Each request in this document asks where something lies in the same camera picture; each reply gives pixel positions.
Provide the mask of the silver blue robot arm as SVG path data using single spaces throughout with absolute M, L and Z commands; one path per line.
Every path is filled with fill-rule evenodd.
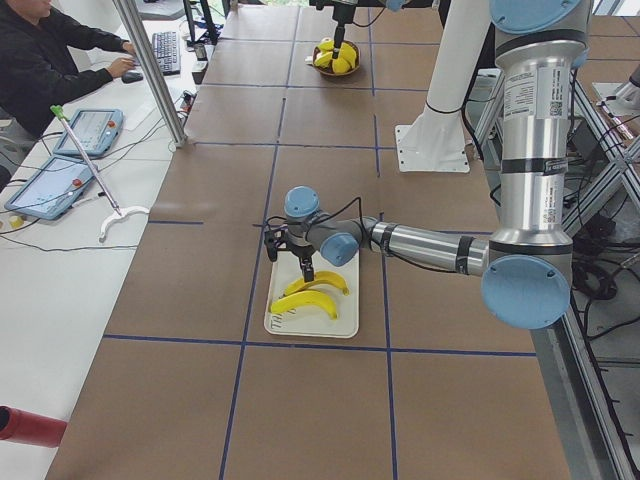
M 390 9 L 391 11 L 398 11 L 406 4 L 406 1 L 315 0 L 310 1 L 309 4 L 314 6 L 318 11 L 323 10 L 327 6 L 333 8 L 332 19 L 337 24 L 334 31 L 332 47 L 332 59 L 335 60 L 339 58 L 340 50 L 344 43 L 346 26 L 354 23 L 355 12 L 358 7 L 381 5 L 383 8 Z
M 523 329 L 553 324 L 569 307 L 572 241 L 562 227 L 568 161 L 570 75 L 588 54 L 588 1 L 453 1 L 425 107 L 395 138 L 404 172 L 464 169 L 462 119 L 486 44 L 502 73 L 503 118 L 498 229 L 488 240 L 387 223 L 341 220 L 299 186 L 284 203 L 284 223 L 266 229 L 268 255 L 312 257 L 336 266 L 362 248 L 438 273 L 477 275 L 482 299 L 502 322 Z

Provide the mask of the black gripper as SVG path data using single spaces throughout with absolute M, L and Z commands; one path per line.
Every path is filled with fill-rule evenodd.
M 332 59 L 338 59 L 340 49 L 344 41 L 345 25 L 352 24 L 354 21 L 355 12 L 358 6 L 357 0 L 316 0 L 315 8 L 318 11 L 323 10 L 325 7 L 332 7 L 332 19 L 337 22 L 337 26 L 333 36 L 333 50 Z
M 290 217 L 271 216 L 263 223 L 263 244 L 270 261 L 275 262 L 278 253 L 289 251 L 299 259 L 305 282 L 315 279 L 312 255 L 315 248 L 305 238 L 304 222 Z

